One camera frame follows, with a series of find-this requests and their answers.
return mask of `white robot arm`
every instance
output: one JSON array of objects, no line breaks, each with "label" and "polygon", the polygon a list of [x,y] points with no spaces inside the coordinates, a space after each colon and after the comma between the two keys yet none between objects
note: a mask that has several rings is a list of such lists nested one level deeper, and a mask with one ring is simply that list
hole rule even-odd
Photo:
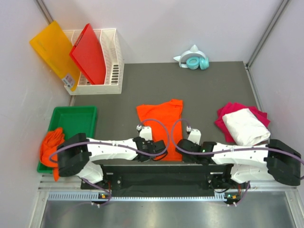
[{"label": "white robot arm", "polygon": [[[282,184],[298,186],[300,185],[300,162],[287,155],[273,153],[266,150],[255,150],[255,148],[274,148],[289,152],[299,158],[301,155],[285,145],[279,140],[270,140],[268,144],[257,146],[236,146],[225,145],[218,142],[204,142],[201,146],[200,131],[198,129],[187,129],[188,139],[182,139],[178,147],[189,152],[201,152],[200,155],[189,155],[182,153],[190,162],[201,163],[205,165],[232,165],[230,171],[231,180],[236,183],[246,181],[269,181],[276,180]],[[247,149],[247,151],[234,151],[235,149]],[[203,156],[204,152],[225,151],[230,152],[217,153],[212,156]]]},{"label": "white robot arm", "polygon": [[138,126],[139,137],[121,141],[100,141],[86,138],[85,134],[77,134],[65,141],[58,149],[79,142],[100,142],[101,144],[87,144],[72,147],[58,154],[59,176],[67,177],[76,175],[85,178],[91,183],[97,183],[104,179],[104,173],[100,165],[94,161],[108,159],[126,159],[146,161],[149,156],[138,154],[135,150],[157,154],[165,149],[163,141],[152,140],[152,130],[148,126]]}]

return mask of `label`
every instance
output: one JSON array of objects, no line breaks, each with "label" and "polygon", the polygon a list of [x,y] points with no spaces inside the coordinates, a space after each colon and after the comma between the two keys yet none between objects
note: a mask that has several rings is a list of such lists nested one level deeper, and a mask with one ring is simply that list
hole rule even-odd
[{"label": "label", "polygon": [[62,79],[62,81],[69,89],[72,88],[75,84],[74,78],[69,73],[67,73],[67,75]]}]

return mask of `white basket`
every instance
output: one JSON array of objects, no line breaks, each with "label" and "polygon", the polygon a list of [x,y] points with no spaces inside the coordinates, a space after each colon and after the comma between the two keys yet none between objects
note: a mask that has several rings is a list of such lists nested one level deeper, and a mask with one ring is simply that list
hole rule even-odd
[{"label": "white basket", "polygon": [[[101,47],[104,53],[106,65],[106,76],[104,85],[91,85],[86,77],[81,74],[78,86],[71,91],[66,85],[65,88],[70,95],[92,95],[92,94],[121,94],[124,75],[124,59],[120,49],[116,29],[94,30],[100,38]],[[65,31],[66,36],[74,44],[79,37],[81,30]]]}]

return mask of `white cloth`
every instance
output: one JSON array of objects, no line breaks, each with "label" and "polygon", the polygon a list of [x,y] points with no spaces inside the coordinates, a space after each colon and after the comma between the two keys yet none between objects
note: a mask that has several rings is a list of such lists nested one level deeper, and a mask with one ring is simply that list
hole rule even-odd
[{"label": "white cloth", "polygon": [[234,141],[240,146],[253,146],[270,136],[268,129],[248,108],[224,115],[223,121]]}]

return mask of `pink cloth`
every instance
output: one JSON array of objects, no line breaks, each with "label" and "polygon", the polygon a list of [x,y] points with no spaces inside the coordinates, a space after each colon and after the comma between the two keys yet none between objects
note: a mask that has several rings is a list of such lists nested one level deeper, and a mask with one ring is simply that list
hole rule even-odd
[{"label": "pink cloth", "polygon": [[249,108],[249,110],[253,113],[253,115],[256,116],[256,118],[261,121],[261,123],[265,126],[268,127],[268,125],[270,124],[270,120],[267,119],[267,113],[263,113],[261,111],[259,111],[256,107],[254,106],[245,106],[243,104],[240,103],[227,103],[224,107],[218,109],[217,113],[218,113],[218,119],[214,122],[216,124],[216,126],[219,127],[219,129],[222,130],[222,132],[225,135],[225,139],[226,142],[228,143],[234,143],[234,140],[232,138],[232,136],[230,135],[227,127],[224,124],[223,121],[223,115],[228,114],[228,113],[232,113],[232,112],[236,112],[240,109],[243,108]]}]

